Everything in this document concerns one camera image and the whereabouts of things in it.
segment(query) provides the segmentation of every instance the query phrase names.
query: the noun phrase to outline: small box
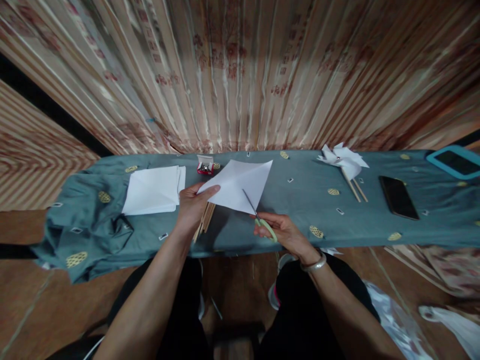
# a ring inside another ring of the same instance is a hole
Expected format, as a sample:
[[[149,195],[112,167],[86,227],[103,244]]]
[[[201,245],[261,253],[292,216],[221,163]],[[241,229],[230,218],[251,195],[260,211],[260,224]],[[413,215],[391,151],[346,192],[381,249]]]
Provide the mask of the small box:
[[[204,156],[197,155],[198,157],[198,166],[196,172],[203,175],[213,175],[214,174],[214,157],[213,156]]]

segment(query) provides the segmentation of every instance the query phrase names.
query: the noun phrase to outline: blue tablecloth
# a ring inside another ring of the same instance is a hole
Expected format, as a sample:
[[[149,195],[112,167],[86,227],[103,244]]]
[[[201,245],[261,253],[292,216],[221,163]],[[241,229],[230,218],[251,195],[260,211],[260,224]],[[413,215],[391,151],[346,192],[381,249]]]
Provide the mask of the blue tablecloth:
[[[369,202],[357,202],[339,168],[316,160],[320,151],[287,153],[288,159],[279,151],[251,152],[250,156],[230,152],[215,154],[214,161],[225,166],[231,159],[248,163],[273,160],[257,210],[288,214],[318,247],[480,245],[480,181],[462,182],[452,177],[427,162],[426,151],[360,153],[370,168],[362,168],[357,180],[362,179],[360,186]],[[45,238],[33,251],[41,262],[67,269],[73,282],[141,264],[159,249],[159,237],[173,229],[178,207],[175,212],[121,216],[131,174],[126,169],[172,165],[186,166],[186,186],[209,179],[197,174],[195,154],[111,156],[72,175],[57,200],[62,206],[48,211]],[[406,183],[420,221],[389,211],[379,176]],[[329,194],[329,189],[338,190],[339,195]],[[99,192],[108,194],[109,202],[99,201]],[[324,238],[314,236],[310,226],[321,230]],[[74,233],[72,228],[82,229],[82,233]],[[235,256],[282,249],[278,243],[253,236],[253,228],[248,214],[217,206],[208,233],[191,246],[190,255]],[[389,240],[394,233],[401,237]]]

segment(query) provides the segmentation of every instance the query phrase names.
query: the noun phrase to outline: smartphone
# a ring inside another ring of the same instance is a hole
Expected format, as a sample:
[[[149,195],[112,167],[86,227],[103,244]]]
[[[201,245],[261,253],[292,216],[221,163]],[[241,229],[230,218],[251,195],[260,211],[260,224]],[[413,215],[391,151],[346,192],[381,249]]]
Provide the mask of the smartphone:
[[[404,182],[386,176],[379,176],[379,179],[390,211],[404,218],[420,220]]]

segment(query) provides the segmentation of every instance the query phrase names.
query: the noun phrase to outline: floor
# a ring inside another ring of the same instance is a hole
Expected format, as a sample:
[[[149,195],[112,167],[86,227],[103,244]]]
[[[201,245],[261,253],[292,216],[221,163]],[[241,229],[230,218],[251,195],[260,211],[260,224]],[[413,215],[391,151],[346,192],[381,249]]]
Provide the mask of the floor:
[[[32,244],[43,235],[45,211],[0,212],[1,242]],[[455,336],[440,323],[423,320],[419,305],[443,305],[453,298],[400,263],[381,247],[338,249],[362,279],[391,296],[419,325],[423,348],[434,359],[468,359]],[[277,254],[217,257],[203,260],[202,319],[207,334],[220,327],[261,321],[271,326],[275,310],[267,291],[277,275]],[[88,283],[71,285],[62,270],[43,270],[30,260],[0,261],[0,360],[43,360],[77,340],[104,318],[123,282],[126,268]],[[220,320],[213,304],[218,306]],[[248,358],[247,342],[216,349],[218,359]]]

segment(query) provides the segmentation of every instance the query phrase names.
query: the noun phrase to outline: bracelet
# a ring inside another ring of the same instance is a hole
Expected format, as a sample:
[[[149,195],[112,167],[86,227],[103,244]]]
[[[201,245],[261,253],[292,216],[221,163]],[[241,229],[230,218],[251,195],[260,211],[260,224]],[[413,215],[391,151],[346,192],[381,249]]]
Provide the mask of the bracelet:
[[[302,263],[300,264],[300,269],[302,269],[306,273],[311,273],[314,272],[315,270],[320,269],[323,265],[327,263],[327,257],[325,254],[320,251],[321,258],[318,262],[314,263],[313,265],[310,266],[304,266]]]

